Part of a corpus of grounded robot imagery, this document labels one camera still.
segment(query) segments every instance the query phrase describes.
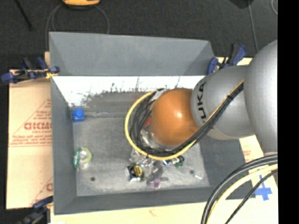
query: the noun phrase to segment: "black cable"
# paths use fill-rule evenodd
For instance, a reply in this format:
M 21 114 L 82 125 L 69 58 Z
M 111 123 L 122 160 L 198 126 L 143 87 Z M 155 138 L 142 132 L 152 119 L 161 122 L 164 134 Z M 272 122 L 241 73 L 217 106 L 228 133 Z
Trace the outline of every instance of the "black cable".
M 51 27 L 52 27 L 53 31 L 56 31 L 56 28 L 55 28 L 55 25 L 54 25 L 55 14 L 61 8 L 62 5 L 63 5 L 63 3 L 57 5 L 52 10 L 52 12 L 50 13 L 50 15 L 48 16 L 47 23 L 46 23 L 46 29 L 45 29 L 45 49 L 46 49 L 46 51 L 49 51 L 49 32 L 50 32 L 49 28 L 50 28 L 50 21 L 51 21 Z M 94 6 L 94 7 L 96 9 L 98 9 L 100 12 L 102 12 L 102 14 L 104 15 L 104 17 L 106 19 L 106 22 L 107 22 L 107 31 L 106 31 L 106 34 L 109 34 L 109 32 L 110 32 L 110 22 L 109 22 L 109 19 L 108 19 L 106 13 L 101 8 L 99 8 L 98 6 Z
M 234 212 L 232 213 L 232 215 L 228 218 L 228 220 L 225 222 L 225 224 L 228 224 L 231 219 L 233 219 L 233 217 L 237 214 L 237 212 L 241 209 L 241 207 L 248 201 L 248 199 L 250 198 L 250 196 L 255 192 L 255 190 L 257 190 L 257 188 L 264 182 L 266 181 L 269 177 L 271 177 L 273 174 L 275 174 L 277 172 L 276 170 L 273 170 L 272 172 L 268 173 L 265 177 L 263 177 L 251 190 L 250 192 L 244 197 L 244 199 L 242 200 L 242 202 L 238 205 L 238 207 L 234 210 Z
M 274 154 L 274 155 L 265 156 L 257 160 L 253 160 L 251 162 L 245 163 L 239 168 L 237 168 L 236 170 L 234 170 L 214 189 L 213 193 L 209 197 L 202 214 L 201 224 L 205 224 L 207 222 L 207 218 L 209 216 L 213 204 L 215 203 L 217 197 L 219 196 L 222 189 L 225 187 L 227 183 L 229 183 L 231 180 L 235 180 L 235 178 L 238 175 L 247 172 L 253 168 L 258 168 L 264 165 L 276 164 L 277 162 L 278 162 L 278 155 Z
M 19 0 L 14 0 L 14 1 L 15 1 L 15 3 L 17 4 L 17 6 L 18 6 L 20 12 L 22 13 L 22 15 L 23 15 L 23 17 L 24 17 L 24 19 L 25 19 L 25 21 L 26 21 L 26 23 L 27 23 L 27 25 L 28 25 L 29 30 L 30 30 L 30 31 L 33 31 L 33 30 L 34 30 L 34 27 L 32 26 L 32 24 L 31 24 L 29 18 L 27 17 L 27 15 L 26 15 L 26 13 L 25 13 L 23 7 L 21 6 Z
M 255 31 L 255 28 L 254 28 L 253 17 L 252 17 L 252 12 L 251 12 L 250 0 L 247 0 L 247 2 L 248 2 L 250 22 L 251 22 L 251 27 L 252 27 L 253 41 L 254 41 L 254 45 L 256 47 L 256 52 L 258 52 L 259 50 L 258 50 L 257 39 L 256 39 L 256 31 Z
M 169 155 L 173 155 L 173 154 L 176 154 L 177 152 L 181 151 L 183 148 L 185 148 L 186 146 L 188 146 L 191 142 L 194 142 L 193 145 L 195 145 L 199 140 L 201 140 L 210 130 L 211 128 L 215 125 L 216 121 L 219 119 L 219 117 L 222 115 L 222 113 L 224 112 L 224 110 L 227 108 L 227 106 L 230 104 L 230 102 L 243 90 L 243 82 L 241 82 L 238 87 L 236 87 L 234 89 L 234 91 L 232 93 L 230 93 L 225 101 L 221 104 L 221 106 L 217 109 L 217 111 L 213 114 L 212 117 L 210 117 L 208 119 L 208 121 L 206 121 L 204 123 L 204 125 L 192 136 L 190 137 L 188 140 L 186 140 L 183 144 L 181 144 L 180 146 L 176 147 L 175 149 L 173 150 L 157 150 L 157 149 L 153 149 L 153 148 L 150 148 L 150 147 L 143 147 L 142 145 L 142 140 L 140 138 L 140 131 L 143 127 L 143 125 L 138 128 L 136 130 L 135 128 L 135 125 L 136 124 L 136 121 L 139 120 L 136 118 L 136 116 L 139 115 L 139 112 L 136 112 L 135 113 L 135 116 L 133 117 L 133 122 L 132 122 L 132 126 L 133 129 L 133 132 L 130 132 L 132 134 L 131 138 L 133 140 L 133 142 L 143 151 L 145 151 L 146 153 L 148 154 L 155 154 L 156 156 L 159 156 L 159 157 L 165 157 L 165 156 L 169 156 Z M 153 95 L 155 94 L 155 92 L 147 97 L 149 99 L 151 99 L 153 97 Z M 143 107 L 143 104 L 144 102 L 149 99 L 145 99 L 140 105 L 139 107 Z

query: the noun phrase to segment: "metal part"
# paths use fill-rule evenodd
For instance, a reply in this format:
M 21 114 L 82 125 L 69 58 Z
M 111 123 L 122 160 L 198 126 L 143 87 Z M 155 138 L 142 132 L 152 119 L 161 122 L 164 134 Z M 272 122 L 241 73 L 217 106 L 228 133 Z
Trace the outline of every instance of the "metal part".
M 201 79 L 191 97 L 191 111 L 201 127 L 229 92 L 242 81 L 248 66 L 231 66 Z M 241 91 L 217 120 L 208 135 L 214 139 L 231 140 L 253 135 L 247 114 L 244 94 Z
M 143 170 L 139 165 L 127 166 L 128 180 L 140 181 L 143 177 Z
M 278 150 L 278 41 L 265 46 L 252 60 L 244 79 L 249 119 L 262 150 Z

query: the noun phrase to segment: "black wire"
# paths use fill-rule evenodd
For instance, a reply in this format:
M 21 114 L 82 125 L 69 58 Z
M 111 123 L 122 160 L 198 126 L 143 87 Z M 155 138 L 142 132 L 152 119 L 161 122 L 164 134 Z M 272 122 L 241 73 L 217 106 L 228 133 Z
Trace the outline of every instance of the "black wire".
M 219 117 L 222 115 L 222 113 L 224 112 L 224 110 L 227 108 L 227 106 L 230 104 L 230 102 L 243 90 L 243 82 L 241 84 L 239 84 L 239 86 L 229 95 L 227 96 L 226 100 L 223 102 L 223 104 L 219 107 L 219 109 L 213 114 L 213 116 L 204 123 L 204 125 L 192 136 L 190 137 L 188 140 L 186 140 L 183 144 L 181 144 L 180 146 L 176 147 L 173 150 L 157 150 L 157 149 L 153 149 L 150 147 L 143 147 L 142 145 L 142 140 L 140 138 L 140 131 L 143 127 L 143 124 L 138 128 L 136 128 L 135 126 L 136 121 L 140 120 L 138 118 L 138 116 L 140 115 L 139 110 L 137 110 L 138 112 L 135 113 L 135 116 L 133 117 L 133 122 L 132 122 L 132 126 L 131 126 L 131 131 L 130 135 L 132 140 L 134 141 L 134 143 L 143 151 L 147 152 L 148 154 L 155 154 L 158 157 L 166 157 L 169 155 L 173 155 L 176 154 L 177 152 L 181 151 L 183 148 L 185 148 L 186 146 L 188 146 L 191 142 L 194 141 L 195 145 L 199 140 L 201 140 L 210 130 L 211 128 L 214 126 L 214 124 L 216 123 L 216 121 L 219 119 Z M 140 105 L 139 107 L 143 107 L 144 103 L 148 103 L 148 101 L 154 96 L 155 93 L 153 93 L 151 96 L 147 97 L 149 99 L 145 99 Z
M 207 218 L 210 214 L 213 204 L 215 203 L 217 197 L 219 196 L 222 189 L 225 187 L 225 185 L 227 183 L 229 183 L 231 180 L 235 180 L 235 178 L 238 175 L 240 175 L 244 172 L 247 172 L 253 168 L 258 168 L 258 167 L 261 167 L 264 165 L 276 164 L 277 162 L 278 162 L 278 155 L 274 154 L 274 155 L 265 156 L 265 157 L 259 158 L 257 160 L 253 160 L 251 162 L 245 163 L 242 166 L 240 166 L 239 168 L 237 168 L 236 170 L 234 170 L 214 189 L 213 193 L 209 197 L 209 199 L 206 203 L 205 209 L 203 211 L 203 214 L 202 214 L 201 224 L 205 224 L 207 222 Z
M 233 217 L 237 214 L 237 212 L 241 209 L 241 207 L 248 201 L 248 199 L 250 198 L 250 196 L 255 192 L 255 190 L 265 181 L 267 180 L 269 177 L 271 177 L 273 174 L 275 174 L 277 172 L 276 170 L 273 170 L 272 172 L 268 173 L 265 177 L 263 177 L 251 190 L 250 192 L 244 197 L 244 199 L 242 200 L 242 202 L 238 205 L 238 207 L 234 210 L 234 212 L 232 213 L 232 215 L 228 218 L 228 220 L 225 222 L 225 224 L 228 224 L 231 219 L 233 219 Z

